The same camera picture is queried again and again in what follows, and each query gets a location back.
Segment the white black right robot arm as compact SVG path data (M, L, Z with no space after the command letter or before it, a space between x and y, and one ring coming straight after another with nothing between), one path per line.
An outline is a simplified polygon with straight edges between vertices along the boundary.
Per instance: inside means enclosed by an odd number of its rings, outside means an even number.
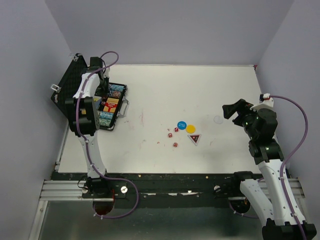
M244 129L249 137L248 147L266 184L268 195L258 180L239 177L230 183L230 191L244 195L262 225L265 240L312 240L317 235L314 224L308 223L292 192L286 173L286 160L274 138L278 126L277 114L272 110L274 100L261 95L259 104L244 99L222 106L223 117L237 117L233 123Z

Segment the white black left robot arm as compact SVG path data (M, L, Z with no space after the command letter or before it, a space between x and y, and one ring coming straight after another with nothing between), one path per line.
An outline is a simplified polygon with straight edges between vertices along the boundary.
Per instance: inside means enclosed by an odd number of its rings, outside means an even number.
M87 166L85 186L87 193L107 197L111 185L106 180L106 167L98 145L100 120L94 101L96 90L104 81L104 61L91 57L90 65L80 73L81 82L75 94L65 100L70 130L77 136L84 152Z

